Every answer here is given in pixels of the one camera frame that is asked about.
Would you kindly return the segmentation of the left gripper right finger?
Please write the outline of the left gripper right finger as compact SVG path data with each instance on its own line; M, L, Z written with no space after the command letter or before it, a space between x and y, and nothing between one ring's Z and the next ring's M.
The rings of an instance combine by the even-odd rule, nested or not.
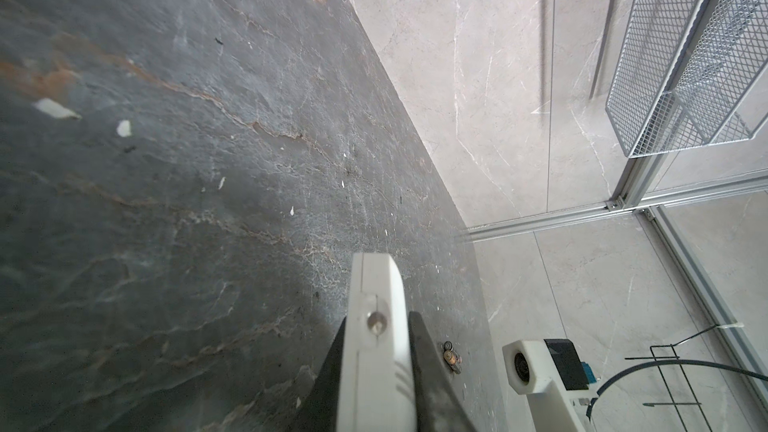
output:
M408 313L418 431L476 431L444 372L419 312Z

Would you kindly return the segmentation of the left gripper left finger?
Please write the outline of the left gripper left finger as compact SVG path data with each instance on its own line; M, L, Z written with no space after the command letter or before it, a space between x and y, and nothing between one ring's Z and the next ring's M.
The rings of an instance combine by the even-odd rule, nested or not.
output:
M343 319L309 395L290 424L291 431L336 430L345 329Z

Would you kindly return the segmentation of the white remote control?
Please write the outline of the white remote control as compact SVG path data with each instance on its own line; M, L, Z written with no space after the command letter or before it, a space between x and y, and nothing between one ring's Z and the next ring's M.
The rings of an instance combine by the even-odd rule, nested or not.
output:
M417 429L404 286L389 254L353 255L335 429Z

